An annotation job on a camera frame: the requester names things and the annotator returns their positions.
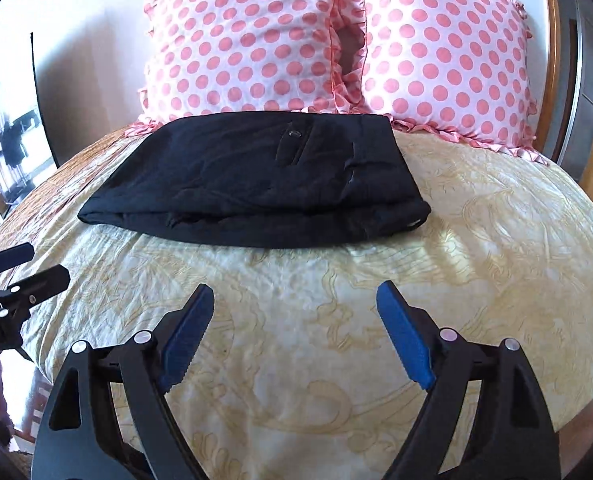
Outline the black pants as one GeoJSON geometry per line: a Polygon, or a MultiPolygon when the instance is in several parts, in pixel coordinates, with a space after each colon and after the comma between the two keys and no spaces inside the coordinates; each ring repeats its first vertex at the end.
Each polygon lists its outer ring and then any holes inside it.
{"type": "Polygon", "coordinates": [[[78,217],[177,242],[316,248],[408,232],[430,212],[387,118],[240,112],[159,128],[78,217]]]}

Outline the woven straw bed mat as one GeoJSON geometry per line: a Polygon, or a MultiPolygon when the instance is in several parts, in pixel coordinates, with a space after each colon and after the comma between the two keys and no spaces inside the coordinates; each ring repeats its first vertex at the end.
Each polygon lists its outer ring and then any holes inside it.
{"type": "Polygon", "coordinates": [[[0,250],[23,243],[34,247],[34,258],[6,278],[25,271],[42,270],[72,260],[75,252],[90,240],[88,226],[77,215],[100,184],[141,143],[116,130],[74,155],[24,198],[2,226],[0,250]]]}

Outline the black framed mirror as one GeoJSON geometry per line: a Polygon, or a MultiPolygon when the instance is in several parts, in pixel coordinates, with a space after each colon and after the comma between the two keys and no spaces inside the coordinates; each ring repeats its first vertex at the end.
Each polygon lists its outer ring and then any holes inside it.
{"type": "Polygon", "coordinates": [[[31,32],[0,35],[0,210],[23,200],[104,133],[136,119],[138,58],[92,27],[48,51],[31,32]]]}

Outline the cream patterned bed quilt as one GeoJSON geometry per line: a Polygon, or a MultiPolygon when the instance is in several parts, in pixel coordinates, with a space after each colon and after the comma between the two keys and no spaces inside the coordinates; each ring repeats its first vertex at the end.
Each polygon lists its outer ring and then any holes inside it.
{"type": "Polygon", "coordinates": [[[75,341],[120,344],[199,284],[215,313],[168,403],[214,479],[377,479],[423,402],[375,310],[396,284],[465,338],[520,341],[555,428],[593,399],[593,203],[557,165],[430,134],[396,142],[431,205],[382,242],[269,250],[88,226],[71,283],[23,327],[48,378],[75,341]]]}

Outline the pink polka dot pillow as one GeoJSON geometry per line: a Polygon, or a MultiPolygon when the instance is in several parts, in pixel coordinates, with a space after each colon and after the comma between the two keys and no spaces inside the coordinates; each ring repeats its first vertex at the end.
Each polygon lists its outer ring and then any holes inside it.
{"type": "Polygon", "coordinates": [[[360,1],[144,0],[151,48],[127,136],[223,112],[349,112],[360,96],[339,34],[359,33],[360,1]]]}
{"type": "Polygon", "coordinates": [[[517,0],[363,0],[359,107],[409,132],[539,162],[517,0]]]}

